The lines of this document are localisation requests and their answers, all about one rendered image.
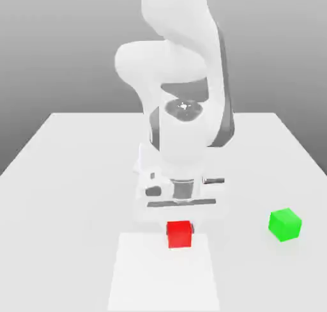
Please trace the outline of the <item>small green cube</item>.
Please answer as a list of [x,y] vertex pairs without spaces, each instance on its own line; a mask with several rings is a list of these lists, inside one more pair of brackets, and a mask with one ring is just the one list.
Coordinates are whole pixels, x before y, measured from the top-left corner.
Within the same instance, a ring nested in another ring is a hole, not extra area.
[[302,220],[290,208],[270,213],[268,229],[280,242],[298,238],[301,225]]

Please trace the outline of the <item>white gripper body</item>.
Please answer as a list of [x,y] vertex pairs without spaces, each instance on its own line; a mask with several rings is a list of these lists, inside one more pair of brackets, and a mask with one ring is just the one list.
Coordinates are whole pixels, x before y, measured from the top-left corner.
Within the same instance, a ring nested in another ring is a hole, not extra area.
[[148,207],[147,201],[137,200],[133,204],[133,218],[138,222],[158,223],[165,227],[170,221],[190,221],[199,226],[204,221],[223,219],[225,217],[225,201],[216,199],[200,199],[193,205],[171,205]]

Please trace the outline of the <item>small red cube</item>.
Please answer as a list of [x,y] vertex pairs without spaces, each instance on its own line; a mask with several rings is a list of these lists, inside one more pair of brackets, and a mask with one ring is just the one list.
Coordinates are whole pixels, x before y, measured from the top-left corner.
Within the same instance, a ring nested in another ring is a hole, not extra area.
[[193,226],[190,221],[169,221],[166,226],[169,249],[192,246]]

